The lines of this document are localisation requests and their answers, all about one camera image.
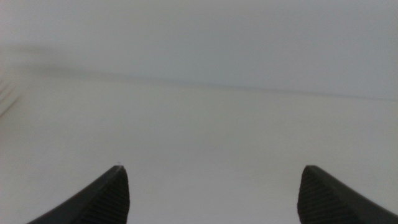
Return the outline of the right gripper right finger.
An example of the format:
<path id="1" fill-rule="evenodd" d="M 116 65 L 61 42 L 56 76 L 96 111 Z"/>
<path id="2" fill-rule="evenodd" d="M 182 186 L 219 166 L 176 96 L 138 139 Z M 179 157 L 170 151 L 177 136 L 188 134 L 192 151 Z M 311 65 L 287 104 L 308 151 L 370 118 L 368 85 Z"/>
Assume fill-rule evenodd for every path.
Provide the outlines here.
<path id="1" fill-rule="evenodd" d="M 302 172 L 297 213 L 304 224 L 397 224 L 396 214 L 314 165 Z"/>

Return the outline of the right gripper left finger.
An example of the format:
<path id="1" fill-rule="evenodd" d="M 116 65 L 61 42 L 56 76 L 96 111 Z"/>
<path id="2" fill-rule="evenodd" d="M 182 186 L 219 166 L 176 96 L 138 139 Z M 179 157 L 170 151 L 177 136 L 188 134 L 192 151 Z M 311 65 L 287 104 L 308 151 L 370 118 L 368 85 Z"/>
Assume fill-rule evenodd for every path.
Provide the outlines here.
<path id="1" fill-rule="evenodd" d="M 125 224 L 129 206 L 127 172 L 118 165 L 29 224 Z"/>

